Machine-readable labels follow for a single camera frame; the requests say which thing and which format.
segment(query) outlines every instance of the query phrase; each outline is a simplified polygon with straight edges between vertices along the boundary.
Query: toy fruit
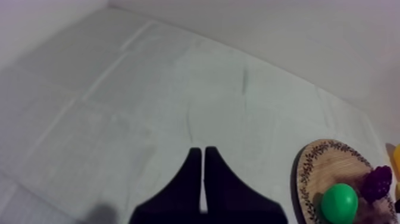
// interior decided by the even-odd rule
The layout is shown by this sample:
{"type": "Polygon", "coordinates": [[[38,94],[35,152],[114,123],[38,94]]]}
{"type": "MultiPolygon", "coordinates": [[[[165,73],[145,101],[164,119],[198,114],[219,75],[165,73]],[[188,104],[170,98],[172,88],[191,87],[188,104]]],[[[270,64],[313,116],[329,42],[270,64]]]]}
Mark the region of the toy fruit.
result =
{"type": "Polygon", "coordinates": [[[392,183],[392,170],[389,166],[379,166],[364,178],[360,189],[361,196],[370,204],[388,194],[392,183]]]}
{"type": "Polygon", "coordinates": [[[331,186],[323,195],[322,213],[333,224],[352,223],[358,208],[358,197],[353,188],[345,183],[331,186]]]}

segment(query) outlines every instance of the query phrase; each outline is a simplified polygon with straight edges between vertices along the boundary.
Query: purple grapes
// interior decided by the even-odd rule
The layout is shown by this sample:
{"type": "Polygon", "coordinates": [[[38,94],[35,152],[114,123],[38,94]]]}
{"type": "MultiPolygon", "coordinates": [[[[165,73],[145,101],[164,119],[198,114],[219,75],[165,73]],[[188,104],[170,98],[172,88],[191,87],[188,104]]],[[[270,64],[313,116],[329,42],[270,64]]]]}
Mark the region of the purple grapes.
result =
{"type": "Polygon", "coordinates": [[[379,166],[366,175],[361,187],[361,196],[370,204],[388,194],[392,183],[392,170],[389,166],[379,166]]]}

